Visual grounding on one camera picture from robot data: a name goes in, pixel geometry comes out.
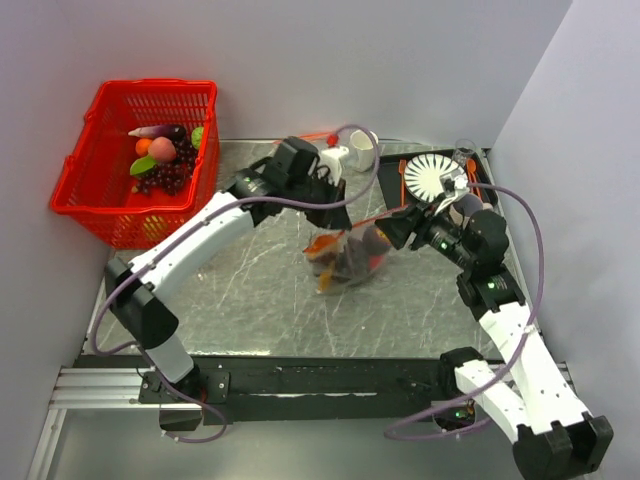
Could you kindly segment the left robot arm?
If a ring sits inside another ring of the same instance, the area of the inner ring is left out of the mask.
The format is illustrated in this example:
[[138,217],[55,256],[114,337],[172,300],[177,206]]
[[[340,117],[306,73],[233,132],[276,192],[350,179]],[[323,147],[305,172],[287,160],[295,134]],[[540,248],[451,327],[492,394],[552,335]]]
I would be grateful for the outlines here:
[[166,301],[175,288],[219,250],[283,209],[300,211],[318,228],[348,229],[343,163],[348,148],[317,149],[298,137],[284,139],[272,155],[237,170],[188,222],[128,263],[105,268],[110,312],[160,373],[163,390],[184,402],[200,393],[200,369],[178,337],[178,318]]

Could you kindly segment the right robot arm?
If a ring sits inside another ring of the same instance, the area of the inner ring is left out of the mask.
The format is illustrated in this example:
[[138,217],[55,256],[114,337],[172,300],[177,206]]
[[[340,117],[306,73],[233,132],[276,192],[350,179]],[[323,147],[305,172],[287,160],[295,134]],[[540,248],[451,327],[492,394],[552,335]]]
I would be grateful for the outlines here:
[[471,347],[443,354],[439,390],[446,407],[472,400],[502,430],[525,479],[574,479],[595,472],[614,436],[604,416],[594,416],[559,370],[504,263],[506,221],[491,210],[466,225],[423,205],[377,220],[400,249],[430,246],[461,268],[456,279],[463,303],[490,337],[505,364],[493,371]]

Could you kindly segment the dark red apple toy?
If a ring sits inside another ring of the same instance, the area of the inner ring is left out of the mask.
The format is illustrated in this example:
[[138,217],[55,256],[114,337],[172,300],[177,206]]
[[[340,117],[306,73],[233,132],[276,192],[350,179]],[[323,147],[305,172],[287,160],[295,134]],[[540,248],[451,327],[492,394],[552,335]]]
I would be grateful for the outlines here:
[[381,256],[392,247],[386,235],[375,225],[366,228],[362,235],[363,248],[369,256]]

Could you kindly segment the clear zip bag orange zipper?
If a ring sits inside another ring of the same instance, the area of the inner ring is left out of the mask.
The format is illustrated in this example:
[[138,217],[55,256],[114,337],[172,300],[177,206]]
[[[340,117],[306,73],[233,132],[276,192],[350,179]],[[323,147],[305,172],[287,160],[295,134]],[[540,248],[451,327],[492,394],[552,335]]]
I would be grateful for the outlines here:
[[350,230],[328,232],[329,234],[343,234],[343,246],[342,253],[338,258],[338,269],[345,274],[346,282],[344,284],[339,284],[329,293],[322,295],[342,292],[351,286],[362,283],[368,280],[376,273],[377,270],[382,267],[381,266],[379,269],[373,272],[369,270],[368,260],[370,256],[363,248],[362,235],[368,226],[375,224],[376,220],[391,216],[393,213],[402,210],[403,207],[396,207],[374,217],[356,222],[353,224]]

